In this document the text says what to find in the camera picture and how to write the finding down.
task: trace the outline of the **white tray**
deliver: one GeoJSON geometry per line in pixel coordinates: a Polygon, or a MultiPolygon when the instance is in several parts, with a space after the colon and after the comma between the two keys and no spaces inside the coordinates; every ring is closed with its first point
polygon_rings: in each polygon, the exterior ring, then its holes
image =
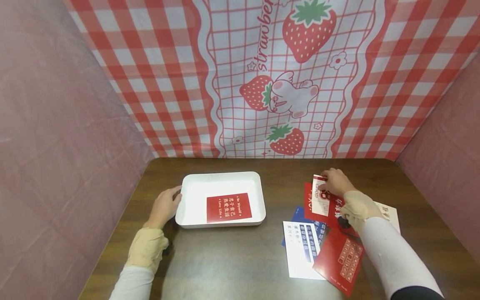
{"type": "Polygon", "coordinates": [[[265,203],[260,175],[256,172],[191,174],[182,183],[182,200],[175,221],[183,228],[254,226],[265,219],[265,203]],[[247,193],[252,217],[207,223],[207,197],[247,193]]]}

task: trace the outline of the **pink wall panel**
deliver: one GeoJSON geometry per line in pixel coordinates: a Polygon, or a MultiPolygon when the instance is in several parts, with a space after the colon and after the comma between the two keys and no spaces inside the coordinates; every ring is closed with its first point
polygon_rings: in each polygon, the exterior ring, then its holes
{"type": "Polygon", "coordinates": [[[153,155],[60,0],[0,1],[0,299],[75,299],[153,155]]]}
{"type": "Polygon", "coordinates": [[[480,263],[480,56],[427,118],[398,163],[480,263]]]}

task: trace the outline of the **person's left hand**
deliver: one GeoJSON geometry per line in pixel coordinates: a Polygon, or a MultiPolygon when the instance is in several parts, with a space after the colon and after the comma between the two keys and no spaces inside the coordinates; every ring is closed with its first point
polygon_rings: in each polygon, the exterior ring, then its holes
{"type": "Polygon", "coordinates": [[[173,195],[180,191],[180,189],[181,185],[165,190],[158,195],[153,203],[150,218],[144,224],[144,228],[149,227],[162,229],[167,221],[173,218],[173,216],[177,213],[177,208],[179,207],[181,200],[181,194],[178,194],[175,199],[173,199],[173,195]]]}

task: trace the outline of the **green strawberry leaf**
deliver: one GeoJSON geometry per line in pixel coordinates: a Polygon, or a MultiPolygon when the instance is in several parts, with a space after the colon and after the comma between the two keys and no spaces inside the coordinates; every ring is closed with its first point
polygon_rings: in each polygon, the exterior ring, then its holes
{"type": "Polygon", "coordinates": [[[318,0],[313,0],[311,3],[305,0],[303,5],[295,5],[295,14],[291,19],[295,24],[303,23],[308,28],[312,23],[320,24],[323,19],[330,19],[330,7],[332,6],[326,5],[325,2],[319,4],[318,0]]]}
{"type": "Polygon", "coordinates": [[[265,91],[262,93],[263,99],[262,102],[264,103],[264,108],[268,107],[270,104],[270,92],[272,91],[272,83],[270,82],[265,86],[265,91]]]}
{"type": "Polygon", "coordinates": [[[280,139],[284,139],[287,135],[292,132],[293,127],[288,124],[282,125],[280,127],[272,126],[270,127],[272,133],[268,136],[268,141],[273,143],[277,142],[280,139]]]}

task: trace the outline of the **white card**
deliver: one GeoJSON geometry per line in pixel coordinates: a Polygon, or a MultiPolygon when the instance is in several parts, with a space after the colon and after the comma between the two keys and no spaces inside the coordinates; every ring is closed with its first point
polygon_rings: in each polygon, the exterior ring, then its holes
{"type": "Polygon", "coordinates": [[[284,221],[283,231],[290,278],[325,280],[312,268],[320,252],[315,225],[284,221]]]}
{"type": "Polygon", "coordinates": [[[398,214],[396,212],[396,208],[382,204],[382,203],[378,203],[376,201],[374,202],[378,206],[378,208],[380,208],[380,211],[382,212],[382,215],[384,216],[384,218],[387,219],[388,222],[390,222],[393,225],[393,227],[398,231],[398,233],[401,234],[400,223],[398,222],[398,214]]]}
{"type": "Polygon", "coordinates": [[[321,197],[319,187],[326,182],[326,179],[319,175],[313,176],[312,184],[312,213],[328,216],[330,200],[321,197]]]}

